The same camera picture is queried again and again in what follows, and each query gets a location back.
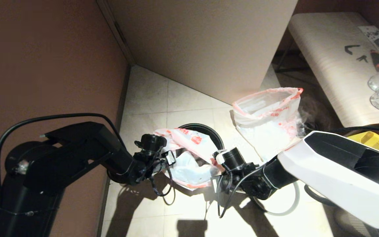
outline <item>red and white plastic bag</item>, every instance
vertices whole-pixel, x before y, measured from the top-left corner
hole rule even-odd
[[[275,88],[233,102],[236,129],[264,162],[296,137],[302,88]]]
[[[158,129],[155,135],[167,140],[163,151],[175,151],[185,148],[187,151],[176,157],[176,163],[170,167],[175,183],[188,190],[211,186],[210,178],[220,174],[212,154],[217,147],[208,135],[188,129]],[[196,158],[200,157],[207,164],[199,166]]]

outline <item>plastic bag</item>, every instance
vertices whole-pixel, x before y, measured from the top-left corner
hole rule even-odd
[[[297,135],[302,88],[268,89],[233,102],[236,129],[264,162]]]
[[[163,148],[164,152],[181,148],[187,150],[176,157],[176,163],[170,167],[172,179],[175,183],[188,190],[211,186],[210,178],[218,175],[220,171],[212,158],[217,147],[208,135],[181,128],[158,129],[154,134],[166,138],[167,145]],[[199,166],[196,157],[200,157],[208,164]]]

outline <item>yellow object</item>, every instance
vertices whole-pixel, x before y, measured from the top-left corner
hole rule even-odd
[[[379,135],[375,132],[362,132],[347,138],[379,150]]]

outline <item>red print on bag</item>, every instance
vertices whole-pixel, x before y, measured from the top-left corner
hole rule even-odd
[[[200,144],[201,140],[202,140],[202,138],[200,138],[199,136],[193,136],[191,138],[191,141],[193,141],[195,144]]]
[[[185,128],[178,128],[183,134],[188,134],[188,129]]]

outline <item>tile floor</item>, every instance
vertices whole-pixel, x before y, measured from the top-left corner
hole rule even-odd
[[[270,68],[260,90],[279,86]],[[138,151],[134,141],[145,133],[186,123],[203,123],[219,133],[225,147],[237,146],[247,162],[258,163],[254,149],[233,126],[231,110],[226,103],[134,66],[120,134],[133,154]],[[164,192],[168,189],[169,179],[163,174],[157,174],[155,180],[158,188],[164,188]],[[299,184],[301,202],[290,215],[263,214],[244,195],[236,195],[224,218],[219,219],[212,188],[190,192],[177,187],[175,196],[171,192],[160,198],[154,194],[150,182],[133,187],[111,182],[102,237],[333,236],[322,204],[310,198],[300,181]],[[264,201],[264,205],[270,211],[280,212],[289,208],[293,199],[293,186],[287,186]]]

